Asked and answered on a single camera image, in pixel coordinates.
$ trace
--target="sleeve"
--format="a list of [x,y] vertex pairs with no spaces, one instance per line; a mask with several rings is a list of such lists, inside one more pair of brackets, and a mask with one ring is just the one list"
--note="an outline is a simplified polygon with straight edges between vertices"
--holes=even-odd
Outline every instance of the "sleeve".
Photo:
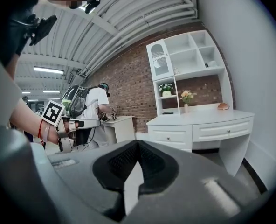
[[103,90],[102,88],[99,88],[97,103],[98,103],[98,105],[108,105],[109,104],[109,100],[108,100],[106,91]]

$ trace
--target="drawer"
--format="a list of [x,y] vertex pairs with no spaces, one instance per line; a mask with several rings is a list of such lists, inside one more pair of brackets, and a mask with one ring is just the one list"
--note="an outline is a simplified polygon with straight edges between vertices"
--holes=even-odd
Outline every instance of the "drawer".
[[192,125],[148,126],[150,140],[179,149],[192,149]]
[[193,125],[193,142],[224,140],[251,133],[253,117]]

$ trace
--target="gray plastic surface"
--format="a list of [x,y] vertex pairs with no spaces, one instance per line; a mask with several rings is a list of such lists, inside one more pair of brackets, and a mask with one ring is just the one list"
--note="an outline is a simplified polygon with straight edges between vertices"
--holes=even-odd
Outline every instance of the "gray plastic surface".
[[[114,206],[117,194],[103,189],[92,173],[94,161],[125,144],[47,157],[42,147],[32,144],[35,162],[56,207],[70,223],[115,223],[101,215]],[[216,179],[241,209],[254,199],[251,193],[224,169],[197,154],[164,145],[149,145],[175,158],[179,175],[162,193],[142,195],[122,223],[213,223],[228,219],[224,210],[205,189],[203,182]],[[54,168],[51,162],[73,159],[77,164]]]

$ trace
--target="floor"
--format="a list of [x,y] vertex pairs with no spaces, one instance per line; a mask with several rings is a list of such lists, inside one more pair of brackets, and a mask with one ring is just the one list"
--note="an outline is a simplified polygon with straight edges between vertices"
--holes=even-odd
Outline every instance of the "floor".
[[[34,139],[34,142],[40,143],[39,139]],[[46,143],[45,149],[47,155],[54,154],[58,152],[58,146],[53,143]],[[221,158],[217,153],[213,154],[201,154],[202,156],[208,158],[212,162],[218,164],[219,166],[224,168]],[[254,183],[252,177],[244,167],[241,165],[235,176],[240,182],[242,182],[255,196],[259,196],[260,192]],[[126,180],[124,184],[124,202],[125,202],[125,211],[126,214],[130,213],[131,210],[135,207],[138,202],[138,188],[139,185],[143,183],[143,174],[142,169],[139,163],[136,163],[136,166],[132,170],[130,176]]]

